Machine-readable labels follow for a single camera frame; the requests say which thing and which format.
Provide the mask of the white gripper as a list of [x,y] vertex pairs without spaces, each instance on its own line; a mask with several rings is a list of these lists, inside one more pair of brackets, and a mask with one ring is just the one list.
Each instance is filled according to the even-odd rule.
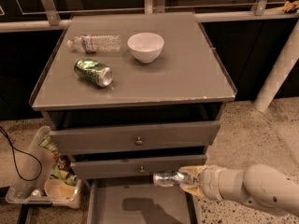
[[200,176],[200,186],[195,184],[180,184],[180,188],[185,192],[197,198],[204,198],[205,196],[210,201],[222,201],[223,198],[220,193],[219,180],[224,168],[217,165],[196,165],[196,166],[182,166],[178,169],[180,173],[185,173],[190,176]]

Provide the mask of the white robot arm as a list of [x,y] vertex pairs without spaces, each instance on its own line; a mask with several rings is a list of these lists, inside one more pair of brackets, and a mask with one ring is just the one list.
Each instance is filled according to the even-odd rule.
[[299,184],[273,167],[254,164],[233,170],[216,165],[184,166],[178,175],[180,187],[191,195],[299,216]]

